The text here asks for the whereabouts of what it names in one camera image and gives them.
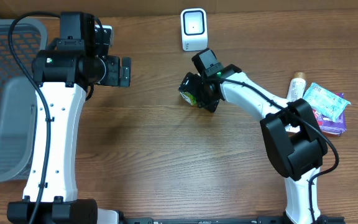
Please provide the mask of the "white tube gold cap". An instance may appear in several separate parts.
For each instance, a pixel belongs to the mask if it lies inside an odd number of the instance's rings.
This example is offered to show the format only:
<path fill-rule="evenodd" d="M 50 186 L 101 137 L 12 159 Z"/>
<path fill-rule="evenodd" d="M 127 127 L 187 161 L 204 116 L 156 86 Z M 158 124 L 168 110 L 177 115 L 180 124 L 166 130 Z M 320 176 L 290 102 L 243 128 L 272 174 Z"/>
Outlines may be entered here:
<path fill-rule="evenodd" d="M 287 100 L 296 101 L 303 97 L 306 88 L 306 74 L 304 72 L 295 72 L 290 81 Z"/>

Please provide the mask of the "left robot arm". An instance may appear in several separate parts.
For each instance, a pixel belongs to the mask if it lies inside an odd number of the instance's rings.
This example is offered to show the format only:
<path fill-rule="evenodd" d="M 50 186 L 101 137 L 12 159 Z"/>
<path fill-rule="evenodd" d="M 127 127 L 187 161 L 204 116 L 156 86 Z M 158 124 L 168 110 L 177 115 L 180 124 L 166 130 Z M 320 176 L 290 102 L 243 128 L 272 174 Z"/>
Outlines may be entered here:
<path fill-rule="evenodd" d="M 85 12 L 59 15 L 60 35 L 37 53 L 24 75 L 35 89 L 37 120 L 30 174 L 22 200 L 7 207 L 11 223 L 112 223 L 122 213 L 78 198 L 75 177 L 78 125 L 96 85 L 128 87 L 131 60 L 108 54 L 113 36 Z"/>

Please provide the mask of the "teal snack packet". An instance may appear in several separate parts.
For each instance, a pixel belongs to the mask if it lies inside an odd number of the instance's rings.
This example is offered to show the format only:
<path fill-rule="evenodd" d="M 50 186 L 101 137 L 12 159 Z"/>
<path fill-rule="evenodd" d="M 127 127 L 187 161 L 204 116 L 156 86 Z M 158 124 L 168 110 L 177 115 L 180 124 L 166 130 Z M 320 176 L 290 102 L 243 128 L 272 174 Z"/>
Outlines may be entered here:
<path fill-rule="evenodd" d="M 321 87 L 317 83 L 312 83 L 303 95 L 303 99 L 320 114 L 336 122 L 338 117 L 351 102 L 334 94 L 333 92 Z"/>

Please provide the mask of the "purple snack package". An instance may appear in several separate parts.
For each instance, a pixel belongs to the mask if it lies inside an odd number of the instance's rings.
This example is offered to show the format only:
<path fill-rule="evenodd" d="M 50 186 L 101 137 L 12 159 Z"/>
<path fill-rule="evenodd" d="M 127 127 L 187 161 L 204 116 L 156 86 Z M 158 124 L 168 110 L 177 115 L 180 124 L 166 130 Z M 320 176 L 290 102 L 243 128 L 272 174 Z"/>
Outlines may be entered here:
<path fill-rule="evenodd" d="M 340 107 L 335 103 L 332 104 L 332 102 L 338 102 L 338 97 L 344 98 L 344 93 L 335 93 L 335 95 L 337 97 L 327 103 L 318 101 L 316 96 L 308 96 L 307 101 L 314 103 L 313 114 L 320 130 L 324 133 L 340 136 L 347 130 L 345 112 L 342 110 L 341 114 L 339 114 Z"/>

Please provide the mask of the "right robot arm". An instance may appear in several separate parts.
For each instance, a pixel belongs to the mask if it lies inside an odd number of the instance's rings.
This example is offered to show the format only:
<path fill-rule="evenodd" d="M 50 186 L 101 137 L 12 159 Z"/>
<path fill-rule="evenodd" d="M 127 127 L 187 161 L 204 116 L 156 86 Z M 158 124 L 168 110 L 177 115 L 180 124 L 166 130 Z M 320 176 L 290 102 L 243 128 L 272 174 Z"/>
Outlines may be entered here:
<path fill-rule="evenodd" d="M 326 223 L 318 208 L 317 178 L 328 147 L 305 100 L 290 102 L 263 89 L 239 67 L 218 62 L 211 49 L 191 59 L 178 90 L 191 105 L 213 113 L 220 101 L 232 103 L 260 123 L 267 157 L 284 178 L 287 223 Z"/>

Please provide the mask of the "green juice carton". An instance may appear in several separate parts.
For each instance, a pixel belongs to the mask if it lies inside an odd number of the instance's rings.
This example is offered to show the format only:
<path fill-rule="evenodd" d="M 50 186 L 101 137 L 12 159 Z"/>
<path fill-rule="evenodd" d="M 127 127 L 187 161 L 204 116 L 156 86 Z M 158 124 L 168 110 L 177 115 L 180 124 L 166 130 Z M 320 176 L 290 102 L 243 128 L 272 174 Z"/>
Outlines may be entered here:
<path fill-rule="evenodd" d="M 196 106 L 198 104 L 196 98 L 187 91 L 181 91 L 180 94 L 181 97 L 191 106 Z"/>

